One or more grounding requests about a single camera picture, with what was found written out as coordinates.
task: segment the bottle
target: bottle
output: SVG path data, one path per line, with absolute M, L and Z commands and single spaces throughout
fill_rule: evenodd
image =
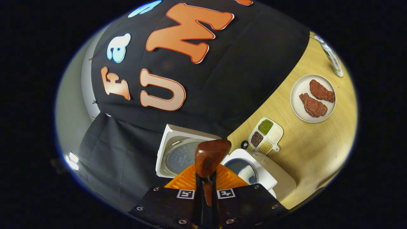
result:
M 315 39 L 319 42 L 322 49 L 324 50 L 326 56 L 328 57 L 329 61 L 331 62 L 332 69 L 335 74 L 339 77 L 344 77 L 344 72 L 342 71 L 341 65 L 339 64 L 338 59 L 336 58 L 335 54 L 331 50 L 331 48 L 318 36 L 315 36 Z

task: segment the round plate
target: round plate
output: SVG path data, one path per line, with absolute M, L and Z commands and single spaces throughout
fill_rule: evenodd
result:
M 334 92 L 335 102 L 331 103 L 329 101 L 319 100 L 311 94 L 311 91 L 309 90 L 309 82 L 313 79 L 318 81 L 320 84 L 322 84 L 322 86 L 324 86 L 329 91 Z M 303 93 L 308 93 L 308 95 L 311 98 L 314 98 L 317 101 L 322 102 L 328 108 L 328 111 L 326 112 L 326 114 L 324 116 L 319 116 L 318 118 L 312 117 L 310 114 L 308 114 L 305 111 L 304 104 L 302 103 L 302 101 L 300 99 L 300 94 L 303 94 Z M 322 122 L 325 119 L 327 119 L 332 114 L 332 112 L 335 108 L 336 100 L 337 100 L 337 97 L 336 97 L 335 89 L 332 87 L 332 84 L 327 79 L 325 79 L 324 77 L 322 77 L 320 75 L 311 74 L 311 75 L 306 75 L 306 76 L 301 77 L 294 84 L 294 87 L 291 90 L 290 101 L 291 101 L 291 107 L 294 110 L 294 113 L 300 119 L 302 119 L 303 121 L 309 122 L 309 123 L 319 123 L 319 122 Z

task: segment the meat patty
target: meat patty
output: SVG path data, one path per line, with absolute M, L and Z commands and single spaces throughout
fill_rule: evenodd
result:
M 308 93 L 300 94 L 300 99 L 304 104 L 305 111 L 312 117 L 324 116 L 328 111 L 328 108 L 323 103 L 311 98 Z
M 317 99 L 323 99 L 332 103 L 335 102 L 335 94 L 332 91 L 328 91 L 324 86 L 314 79 L 309 82 L 309 90 Z

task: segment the inner lid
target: inner lid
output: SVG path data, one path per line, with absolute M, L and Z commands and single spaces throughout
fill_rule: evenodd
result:
M 167 156 L 167 168 L 175 174 L 180 174 L 192 165 L 195 162 L 195 150 L 200 143 L 185 143 L 173 149 Z

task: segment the light blue letter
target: light blue letter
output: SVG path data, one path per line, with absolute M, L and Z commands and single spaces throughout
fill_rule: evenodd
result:
M 126 46 L 129 44 L 131 36 L 126 33 L 124 36 L 113 38 L 107 46 L 107 58 L 116 63 L 120 63 L 126 55 Z
M 135 11 L 133 11 L 131 14 L 129 14 L 128 18 L 134 17 L 137 14 L 144 14 L 150 10 L 152 10 L 154 7 L 156 7 L 158 4 L 160 4 L 162 1 L 158 0 L 155 2 L 147 3 L 143 6 L 138 7 Z

